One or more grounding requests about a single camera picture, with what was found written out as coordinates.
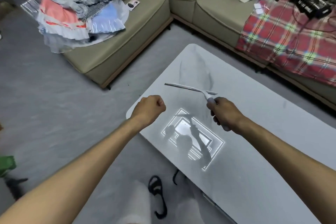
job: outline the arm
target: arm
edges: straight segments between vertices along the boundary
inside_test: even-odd
[[[124,146],[166,110],[160,96],[142,98],[114,132],[27,193],[0,224],[70,224]]]
[[[283,177],[322,224],[336,220],[336,171],[254,123],[225,98],[207,106],[220,125],[244,137]]]

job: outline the white pants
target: white pants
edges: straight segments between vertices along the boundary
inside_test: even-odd
[[[151,224],[151,195],[148,188],[136,181],[131,197],[117,224]],[[175,213],[176,224],[204,224],[196,199],[191,198],[178,204]]]

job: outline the forearm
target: forearm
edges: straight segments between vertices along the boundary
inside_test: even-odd
[[[237,133],[279,172],[322,224],[335,222],[336,171],[247,118],[239,122]]]
[[[127,120],[113,133],[27,193],[0,224],[70,224],[112,162],[141,127]]]

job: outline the black sandal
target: black sandal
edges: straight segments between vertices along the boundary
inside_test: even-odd
[[[163,202],[163,213],[160,214],[157,211],[155,211],[155,215],[159,220],[162,220],[164,218],[166,218],[167,216],[167,206],[166,206],[166,202],[165,199],[163,198],[163,189],[162,189],[162,181],[161,179],[157,176],[157,175],[153,175],[148,183],[148,190],[151,194],[153,194],[154,196],[159,194],[162,198],[162,202]]]

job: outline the pile of clothes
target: pile of clothes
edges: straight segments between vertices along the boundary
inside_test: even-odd
[[[41,0],[36,20],[54,53],[102,42],[125,29],[122,0]]]

